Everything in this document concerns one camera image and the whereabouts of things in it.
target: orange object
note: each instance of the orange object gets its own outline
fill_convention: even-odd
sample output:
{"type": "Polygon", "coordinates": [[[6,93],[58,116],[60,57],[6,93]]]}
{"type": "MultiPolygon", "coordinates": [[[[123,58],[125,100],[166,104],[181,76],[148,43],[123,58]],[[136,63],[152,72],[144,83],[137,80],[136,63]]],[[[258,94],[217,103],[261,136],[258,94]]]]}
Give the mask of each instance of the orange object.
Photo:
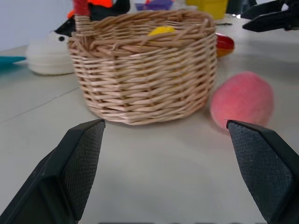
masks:
{"type": "MultiPolygon", "coordinates": [[[[103,6],[107,8],[111,8],[113,6],[113,0],[88,0],[88,3],[91,3],[95,6],[103,6]]],[[[67,14],[67,18],[71,18],[74,15],[74,10],[71,10],[67,14]]]]}
{"type": "Polygon", "coordinates": [[[235,49],[235,42],[232,38],[222,35],[217,35],[217,57],[223,57],[231,54],[235,49]]]}

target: blue object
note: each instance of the blue object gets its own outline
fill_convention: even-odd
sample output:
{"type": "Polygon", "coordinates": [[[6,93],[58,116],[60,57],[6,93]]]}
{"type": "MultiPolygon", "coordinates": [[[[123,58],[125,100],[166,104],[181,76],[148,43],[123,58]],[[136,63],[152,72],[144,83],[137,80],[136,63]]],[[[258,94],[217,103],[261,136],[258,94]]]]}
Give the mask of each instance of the blue object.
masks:
{"type": "Polygon", "coordinates": [[[0,56],[0,65],[2,64],[12,64],[15,62],[20,62],[26,60],[25,57],[21,56],[0,56]]]}

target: yellow object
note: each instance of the yellow object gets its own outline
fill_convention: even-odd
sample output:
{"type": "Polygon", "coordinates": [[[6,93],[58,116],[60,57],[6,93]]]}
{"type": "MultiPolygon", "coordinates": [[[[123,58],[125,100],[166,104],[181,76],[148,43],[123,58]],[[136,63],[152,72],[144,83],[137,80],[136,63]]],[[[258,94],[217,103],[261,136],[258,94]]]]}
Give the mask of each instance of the yellow object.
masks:
{"type": "Polygon", "coordinates": [[[197,6],[199,11],[204,11],[213,16],[215,20],[223,19],[228,0],[186,0],[189,6],[197,6]]]}
{"type": "Polygon", "coordinates": [[[173,27],[157,27],[153,31],[151,31],[148,36],[153,36],[157,34],[165,34],[165,33],[171,33],[176,31],[173,27]]]}

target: yellow container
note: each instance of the yellow container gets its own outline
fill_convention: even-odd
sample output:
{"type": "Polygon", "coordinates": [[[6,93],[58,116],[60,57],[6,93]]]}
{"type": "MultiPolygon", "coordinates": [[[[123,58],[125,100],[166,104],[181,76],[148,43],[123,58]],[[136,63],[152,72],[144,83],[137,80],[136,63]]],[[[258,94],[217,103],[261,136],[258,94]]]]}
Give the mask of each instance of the yellow container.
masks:
{"type": "Polygon", "coordinates": [[[228,0],[186,0],[189,6],[197,6],[199,11],[210,13],[215,20],[220,20],[224,17],[228,0]]]}

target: wicker basket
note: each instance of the wicker basket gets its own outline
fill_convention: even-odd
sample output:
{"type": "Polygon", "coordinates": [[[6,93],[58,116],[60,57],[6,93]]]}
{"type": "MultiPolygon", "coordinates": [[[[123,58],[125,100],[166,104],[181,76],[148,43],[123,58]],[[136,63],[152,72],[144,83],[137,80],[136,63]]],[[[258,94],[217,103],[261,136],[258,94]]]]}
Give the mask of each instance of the wicker basket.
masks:
{"type": "Polygon", "coordinates": [[[184,118],[208,100],[216,71],[215,22],[204,12],[155,11],[90,22],[75,1],[69,49],[86,104],[130,125],[184,118]],[[175,32],[148,36],[159,26],[175,32]]]}

